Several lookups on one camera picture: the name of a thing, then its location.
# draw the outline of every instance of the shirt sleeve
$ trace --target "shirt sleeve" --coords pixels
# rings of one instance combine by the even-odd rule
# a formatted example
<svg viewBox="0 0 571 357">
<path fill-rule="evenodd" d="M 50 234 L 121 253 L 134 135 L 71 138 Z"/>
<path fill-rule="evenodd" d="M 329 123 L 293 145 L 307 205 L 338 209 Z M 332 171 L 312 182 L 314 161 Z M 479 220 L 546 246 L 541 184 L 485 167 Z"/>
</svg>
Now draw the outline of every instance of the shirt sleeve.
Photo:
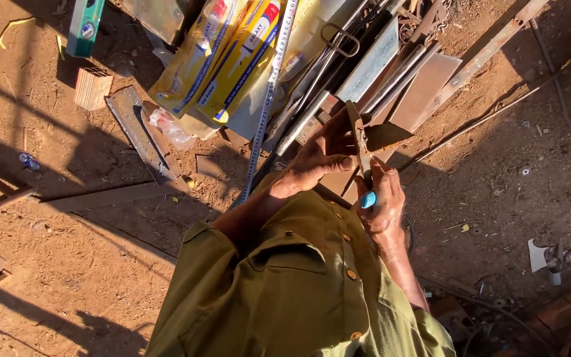
<svg viewBox="0 0 571 357">
<path fill-rule="evenodd" d="M 433 357 L 455 357 L 455 348 L 450 335 L 435 318 L 422 309 L 414 311 L 417 329 L 424 347 Z"/>
<path fill-rule="evenodd" d="M 145 356 L 181 349 L 178 337 L 228 291 L 238 259 L 239 253 L 228 237 L 207 223 L 196 222 L 185 233 Z"/>
</svg>

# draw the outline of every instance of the tape measure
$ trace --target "tape measure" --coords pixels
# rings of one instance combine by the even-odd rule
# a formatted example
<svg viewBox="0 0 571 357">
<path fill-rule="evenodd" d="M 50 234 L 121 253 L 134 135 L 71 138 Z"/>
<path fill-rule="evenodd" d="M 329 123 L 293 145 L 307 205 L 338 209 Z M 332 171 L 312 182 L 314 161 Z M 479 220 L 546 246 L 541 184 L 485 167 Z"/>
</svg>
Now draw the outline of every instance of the tape measure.
<svg viewBox="0 0 571 357">
<path fill-rule="evenodd" d="M 275 57 L 272 60 L 272 69 L 270 71 L 270 77 L 268 78 L 268 86 L 266 88 L 266 97 L 263 101 L 261 118 L 259 118 L 257 132 L 254 134 L 254 139 L 252 141 L 252 151 L 250 152 L 248 173 L 246 174 L 246 182 L 244 183 L 244 190 L 242 191 L 242 203 L 246 202 L 246 199 L 248 199 L 248 195 L 250 194 L 252 179 L 254 178 L 254 172 L 257 169 L 259 153 L 261 152 L 263 135 L 265 134 L 266 124 L 268 123 L 270 107 L 272 106 L 274 93 L 277 89 L 277 77 L 279 77 L 279 71 L 281 70 L 281 66 L 284 61 L 284 55 L 286 53 L 288 40 L 290 39 L 290 33 L 292 32 L 292 27 L 294 25 L 294 17 L 296 16 L 296 9 L 298 5 L 299 0 L 287 0 L 283 19 L 281 19 L 281 24 L 279 25 L 279 35 L 277 38 L 275 38 L 276 53 Z"/>
</svg>

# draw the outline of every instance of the hand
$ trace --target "hand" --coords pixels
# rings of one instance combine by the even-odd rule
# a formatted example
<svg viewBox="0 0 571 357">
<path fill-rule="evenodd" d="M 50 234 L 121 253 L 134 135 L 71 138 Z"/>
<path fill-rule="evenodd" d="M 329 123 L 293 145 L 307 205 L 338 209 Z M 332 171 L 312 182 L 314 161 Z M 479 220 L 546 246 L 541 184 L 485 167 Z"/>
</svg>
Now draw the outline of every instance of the hand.
<svg viewBox="0 0 571 357">
<path fill-rule="evenodd" d="M 369 208 L 358 206 L 356 213 L 369 236 L 380 246 L 381 253 L 392 254 L 398 249 L 405 250 L 401 226 L 405 196 L 398 171 L 387 167 L 382 160 L 374 156 L 371 159 L 371 176 L 376 203 Z M 370 191 L 361 176 L 356 176 L 354 181 L 359 198 Z"/>
<path fill-rule="evenodd" d="M 353 171 L 354 139 L 347 111 L 342 110 L 313 134 L 274 181 L 275 196 L 283 198 L 311 190 L 325 174 Z"/>
</svg>

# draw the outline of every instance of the plastic bag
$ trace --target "plastic bag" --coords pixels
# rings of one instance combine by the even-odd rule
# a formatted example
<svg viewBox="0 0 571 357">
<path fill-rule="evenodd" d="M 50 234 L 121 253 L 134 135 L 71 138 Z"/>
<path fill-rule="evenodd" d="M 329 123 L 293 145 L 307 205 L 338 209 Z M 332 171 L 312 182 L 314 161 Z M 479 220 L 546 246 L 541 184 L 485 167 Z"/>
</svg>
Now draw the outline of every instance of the plastic bag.
<svg viewBox="0 0 571 357">
<path fill-rule="evenodd" d="M 163 109 L 156 109 L 149 116 L 149 123 L 162 131 L 164 137 L 180 151 L 191 149 L 195 143 L 195 138 L 186 134 L 179 124 Z"/>
</svg>

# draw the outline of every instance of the dirt ground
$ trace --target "dirt ground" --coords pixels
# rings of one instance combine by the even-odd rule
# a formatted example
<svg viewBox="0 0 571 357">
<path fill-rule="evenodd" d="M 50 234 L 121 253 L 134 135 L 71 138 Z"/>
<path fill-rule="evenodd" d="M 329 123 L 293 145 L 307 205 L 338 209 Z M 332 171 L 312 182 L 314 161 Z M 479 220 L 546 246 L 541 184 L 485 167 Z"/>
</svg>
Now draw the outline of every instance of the dirt ground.
<svg viewBox="0 0 571 357">
<path fill-rule="evenodd" d="M 462 55 L 512 2 L 457 0 L 445 32 L 436 35 L 443 52 Z M 59 59 L 56 39 L 57 33 L 67 33 L 73 2 L 65 13 L 52 15 L 59 3 L 0 0 L 0 33 L 10 20 L 42 20 L 12 28 L 4 38 L 7 49 L 0 47 L 0 177 L 35 185 L 45 199 L 152 181 L 106 108 L 88 112 L 74 104 L 75 69 L 81 62 Z M 537 15 L 559 67 L 571 58 L 571 0 L 550 0 Z M 92 62 L 114 75 L 112 92 L 135 85 L 146 98 L 163 68 L 144 31 L 110 6 L 102 25 Z M 527 26 L 392 162 L 401 165 L 548 74 Z M 560 81 L 571 118 L 571 69 Z M 41 164 L 39 173 L 19 163 L 23 128 L 27 149 Z M 195 190 L 78 213 L 177 256 L 182 234 L 194 221 L 216 219 L 237 197 L 248 148 L 235 149 L 216 137 L 176 154 L 199 183 Z M 217 177 L 196 173 L 196 154 L 218 158 Z M 524 165 L 532 174 L 519 177 Z M 560 238 L 571 247 L 571 131 L 551 85 L 448 144 L 402 180 L 418 235 L 412 259 L 420 274 L 468 285 L 499 274 L 508 284 L 496 296 L 517 305 L 557 289 L 550 287 L 547 272 L 530 272 L 527 248 L 531 238 L 540 247 L 557 245 Z M 459 223 L 479 225 L 483 232 L 446 229 Z M 0 255 L 14 274 L 0 288 L 0 356 L 136 356 L 143 351 L 171 278 L 170 265 L 127 252 L 30 201 L 1 211 L 0 231 Z"/>
</svg>

